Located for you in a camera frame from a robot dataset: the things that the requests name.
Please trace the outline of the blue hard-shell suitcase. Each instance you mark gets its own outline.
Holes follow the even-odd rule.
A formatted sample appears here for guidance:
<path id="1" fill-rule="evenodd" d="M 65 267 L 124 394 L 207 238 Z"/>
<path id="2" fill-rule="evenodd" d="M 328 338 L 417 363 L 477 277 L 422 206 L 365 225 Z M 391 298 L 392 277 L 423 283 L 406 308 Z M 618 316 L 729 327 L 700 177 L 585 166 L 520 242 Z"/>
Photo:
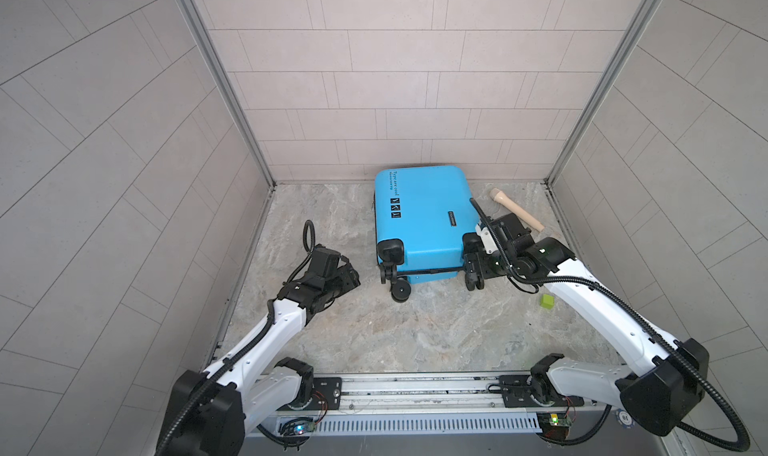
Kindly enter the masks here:
<path id="1" fill-rule="evenodd" d="M 479 223 L 471 198 L 455 166 L 388 169 L 375 177 L 376 258 L 394 301 L 407 301 L 415 284 L 465 270 L 464 240 L 476 236 Z"/>

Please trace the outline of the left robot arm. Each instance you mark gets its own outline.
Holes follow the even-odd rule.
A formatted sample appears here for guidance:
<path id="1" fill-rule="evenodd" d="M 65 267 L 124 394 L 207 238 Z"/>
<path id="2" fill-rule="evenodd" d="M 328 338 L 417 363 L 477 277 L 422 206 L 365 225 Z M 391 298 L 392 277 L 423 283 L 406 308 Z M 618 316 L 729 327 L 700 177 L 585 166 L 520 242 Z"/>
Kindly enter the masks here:
<path id="1" fill-rule="evenodd" d="M 201 372 L 187 371 L 174 383 L 156 443 L 158 455 L 236 455 L 245 437 L 287 404 L 312 397 L 312 368 L 285 359 L 269 363 L 311 319 L 338 297 L 359 287 L 349 259 L 315 246 L 265 317 L 224 357 Z"/>

